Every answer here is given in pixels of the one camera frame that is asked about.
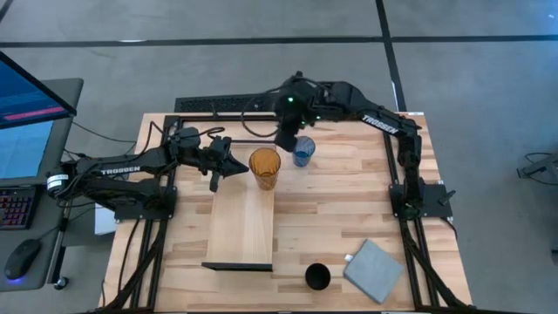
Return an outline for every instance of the computer mouse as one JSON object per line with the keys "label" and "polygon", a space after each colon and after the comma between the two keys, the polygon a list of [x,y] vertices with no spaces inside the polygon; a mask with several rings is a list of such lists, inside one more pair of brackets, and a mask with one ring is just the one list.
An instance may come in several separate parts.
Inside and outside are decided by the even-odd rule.
{"label": "computer mouse", "polygon": [[17,246],[11,252],[8,261],[3,268],[3,273],[8,279],[18,279],[25,275],[29,267],[37,257],[38,251],[41,250],[41,242],[36,239],[28,239]]}

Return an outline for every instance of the wheel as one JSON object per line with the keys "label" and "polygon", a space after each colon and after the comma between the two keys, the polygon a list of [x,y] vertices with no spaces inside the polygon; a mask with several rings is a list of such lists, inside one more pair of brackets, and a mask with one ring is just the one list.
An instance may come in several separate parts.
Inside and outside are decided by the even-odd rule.
{"label": "wheel", "polygon": [[63,288],[65,288],[66,285],[68,285],[68,283],[70,282],[70,279],[62,276],[58,279],[58,281],[54,284],[54,289],[56,290],[62,290]]}

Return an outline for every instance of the keyboard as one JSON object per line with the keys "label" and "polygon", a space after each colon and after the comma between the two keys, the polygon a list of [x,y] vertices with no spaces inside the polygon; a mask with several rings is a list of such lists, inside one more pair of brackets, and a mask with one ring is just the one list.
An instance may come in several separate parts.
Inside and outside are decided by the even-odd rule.
{"label": "keyboard", "polygon": [[174,102],[174,111],[176,113],[239,113],[253,98],[255,100],[252,105],[246,108],[247,113],[272,111],[274,99],[269,95],[261,94],[177,98]]}
{"label": "keyboard", "polygon": [[0,188],[0,230],[28,229],[36,200],[36,188]]}

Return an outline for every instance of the gray cloth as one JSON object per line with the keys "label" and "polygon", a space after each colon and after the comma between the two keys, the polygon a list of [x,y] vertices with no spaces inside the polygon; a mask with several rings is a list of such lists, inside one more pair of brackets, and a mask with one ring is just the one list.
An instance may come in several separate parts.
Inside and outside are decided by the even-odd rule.
{"label": "gray cloth", "polygon": [[393,290],[403,268],[375,243],[365,240],[345,267],[344,277],[381,304]]}

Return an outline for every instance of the amber glass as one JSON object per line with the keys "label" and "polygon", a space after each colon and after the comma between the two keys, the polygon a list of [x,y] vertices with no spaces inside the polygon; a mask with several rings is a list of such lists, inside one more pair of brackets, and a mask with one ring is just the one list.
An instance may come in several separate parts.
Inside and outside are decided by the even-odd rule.
{"label": "amber glass", "polygon": [[275,149],[258,148],[250,155],[249,165],[261,189],[270,190],[275,187],[281,167],[281,157]]}

